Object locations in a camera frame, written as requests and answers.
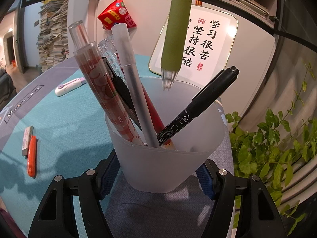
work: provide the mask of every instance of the floor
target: floor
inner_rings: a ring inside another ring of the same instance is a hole
[[[35,67],[29,67],[25,73],[21,73],[17,67],[12,64],[7,66],[7,73],[11,76],[16,92],[19,93],[26,85],[33,81],[40,74]]]

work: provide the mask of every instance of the red snack bag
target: red snack bag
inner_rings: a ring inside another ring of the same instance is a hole
[[[136,27],[137,25],[131,18],[124,2],[122,0],[115,0],[111,3],[99,16],[103,28],[111,30],[112,26],[118,23],[126,23],[128,28]]]

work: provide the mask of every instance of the whiteboard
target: whiteboard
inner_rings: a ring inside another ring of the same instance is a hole
[[[150,71],[159,75],[167,21],[149,62]],[[225,68],[237,28],[238,20],[233,15],[191,5],[182,66],[176,79],[200,88],[206,86]]]

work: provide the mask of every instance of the orange utility knife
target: orange utility knife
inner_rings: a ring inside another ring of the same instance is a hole
[[[36,174],[36,136],[31,137],[28,153],[28,175],[35,177]]]

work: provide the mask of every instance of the door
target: door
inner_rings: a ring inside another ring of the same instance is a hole
[[[19,1],[13,19],[13,48],[15,63],[21,73],[26,70],[25,51],[23,44],[23,21],[24,8],[20,9],[21,0]]]

